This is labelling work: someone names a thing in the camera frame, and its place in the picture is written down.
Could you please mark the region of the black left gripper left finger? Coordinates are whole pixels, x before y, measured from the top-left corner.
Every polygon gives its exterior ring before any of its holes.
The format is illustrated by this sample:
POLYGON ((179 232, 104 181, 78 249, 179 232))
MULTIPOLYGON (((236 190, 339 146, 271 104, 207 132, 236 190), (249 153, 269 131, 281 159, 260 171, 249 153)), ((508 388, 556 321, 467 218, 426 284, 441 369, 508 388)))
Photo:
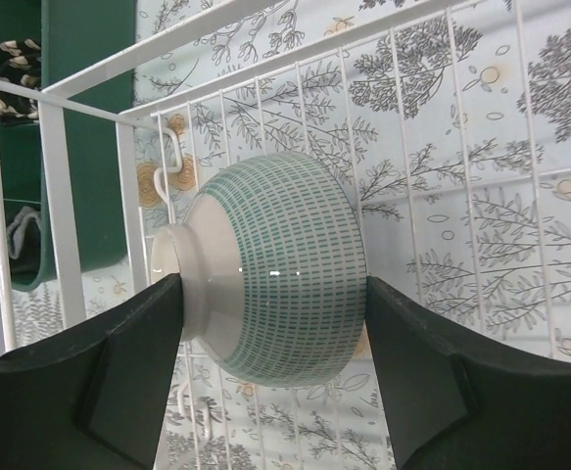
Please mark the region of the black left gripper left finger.
POLYGON ((0 469, 151 469, 183 327, 181 278, 0 356, 0 469))

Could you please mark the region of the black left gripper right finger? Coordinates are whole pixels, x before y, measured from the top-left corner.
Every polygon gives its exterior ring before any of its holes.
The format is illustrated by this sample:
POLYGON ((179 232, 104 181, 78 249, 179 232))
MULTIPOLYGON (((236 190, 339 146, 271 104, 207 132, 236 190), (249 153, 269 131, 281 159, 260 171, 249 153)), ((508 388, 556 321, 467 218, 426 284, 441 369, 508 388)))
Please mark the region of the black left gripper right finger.
POLYGON ((366 327, 401 469, 571 469, 571 363, 457 324, 371 277, 366 327))

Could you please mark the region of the pale green check bowl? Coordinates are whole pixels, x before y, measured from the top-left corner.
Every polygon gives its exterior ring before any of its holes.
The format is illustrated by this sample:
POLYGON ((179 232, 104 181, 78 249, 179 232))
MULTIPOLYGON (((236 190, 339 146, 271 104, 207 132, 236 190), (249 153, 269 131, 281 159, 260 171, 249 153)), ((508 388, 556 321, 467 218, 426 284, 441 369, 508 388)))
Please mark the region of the pale green check bowl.
POLYGON ((151 278, 181 278, 181 338, 226 373, 290 388, 330 381, 355 353, 367 268, 355 212, 329 169, 280 152, 213 176, 152 240, 151 278))

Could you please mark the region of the white wire dish rack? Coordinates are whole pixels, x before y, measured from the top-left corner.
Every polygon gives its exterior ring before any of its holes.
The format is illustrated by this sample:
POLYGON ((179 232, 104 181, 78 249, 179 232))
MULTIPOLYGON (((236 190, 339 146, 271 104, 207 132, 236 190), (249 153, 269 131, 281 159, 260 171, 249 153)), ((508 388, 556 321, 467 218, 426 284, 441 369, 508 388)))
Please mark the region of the white wire dish rack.
POLYGON ((0 469, 571 469, 571 1, 0 4, 0 469))

